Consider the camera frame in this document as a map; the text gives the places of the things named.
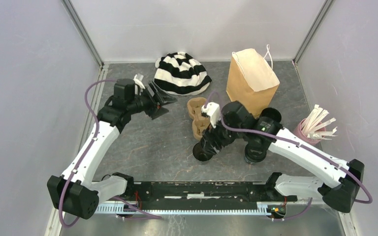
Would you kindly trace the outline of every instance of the paper bag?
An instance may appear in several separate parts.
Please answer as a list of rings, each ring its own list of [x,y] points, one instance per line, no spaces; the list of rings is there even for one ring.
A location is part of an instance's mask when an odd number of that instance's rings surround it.
[[[255,49],[232,53],[227,94],[231,101],[241,102],[255,118],[269,106],[279,83],[273,69]]]

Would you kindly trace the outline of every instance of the gray tabletop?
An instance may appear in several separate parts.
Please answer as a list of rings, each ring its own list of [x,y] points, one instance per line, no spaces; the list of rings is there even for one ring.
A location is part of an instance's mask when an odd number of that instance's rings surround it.
[[[198,96],[207,97],[218,91],[229,102],[225,92],[229,62],[205,62],[212,83]],[[154,63],[112,64],[107,79],[133,78],[144,75],[146,84],[152,80]],[[302,86],[290,61],[274,63],[274,72],[280,86],[270,104],[282,114],[282,124],[289,130],[309,114]],[[113,85],[103,89],[101,106],[113,94]],[[288,175],[310,176],[307,170],[287,158],[268,152],[264,161],[249,165],[244,161],[243,140],[236,140],[215,155],[206,165],[200,165],[193,157],[192,148],[198,142],[191,129],[192,119],[186,103],[198,96],[177,96],[176,103],[167,105],[169,113],[151,120],[144,113],[132,116],[131,122],[114,141],[99,165],[95,180],[103,175],[120,172],[133,176],[136,181],[265,181],[272,172]]]

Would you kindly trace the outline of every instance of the black and white striped hat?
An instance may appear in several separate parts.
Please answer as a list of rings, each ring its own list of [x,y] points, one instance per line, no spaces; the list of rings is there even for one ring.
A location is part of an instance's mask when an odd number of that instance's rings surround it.
[[[156,61],[154,83],[175,95],[198,95],[211,83],[205,67],[189,54],[167,54]]]

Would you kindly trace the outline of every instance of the metal frame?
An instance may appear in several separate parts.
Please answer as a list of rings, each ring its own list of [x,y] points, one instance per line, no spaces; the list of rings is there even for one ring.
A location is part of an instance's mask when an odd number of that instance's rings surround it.
[[[312,23],[311,28],[308,31],[304,41],[302,42],[301,47],[299,47],[298,52],[296,53],[295,57],[293,58],[294,63],[298,63],[298,61],[303,56],[306,48],[308,47],[309,43],[311,42],[312,38],[314,37],[316,31],[318,30],[319,26],[321,25],[322,20],[325,18],[327,12],[332,6],[332,3],[335,0],[325,0],[324,4],[322,5],[321,10],[319,11],[318,15],[316,16],[314,23]]]
[[[103,67],[104,66],[103,60],[100,57],[99,53],[97,52],[94,43],[92,43],[92,40],[89,37],[89,34],[85,29],[85,26],[83,26],[83,23],[79,18],[79,15],[74,9],[73,4],[71,3],[70,0],[62,0],[62,3],[64,7],[66,8],[66,11],[69,13],[80,35],[82,36],[82,39],[85,41],[86,46],[88,46],[89,50],[91,51],[93,58],[95,59],[95,61],[98,63],[100,67]]]

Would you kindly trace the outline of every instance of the pink container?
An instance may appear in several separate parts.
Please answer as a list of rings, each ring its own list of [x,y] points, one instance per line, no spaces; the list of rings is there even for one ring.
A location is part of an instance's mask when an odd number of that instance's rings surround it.
[[[317,143],[321,142],[322,139],[318,139],[318,140],[313,140],[313,139],[310,139],[308,138],[307,136],[304,135],[304,133],[302,133],[302,130],[301,130],[301,125],[302,123],[305,121],[305,119],[303,119],[299,125],[295,128],[295,130],[293,131],[293,134],[296,135],[298,138],[300,138],[301,140],[307,142],[308,144],[312,145],[312,146],[315,146]],[[326,131],[325,127],[322,127],[320,128],[318,131]]]

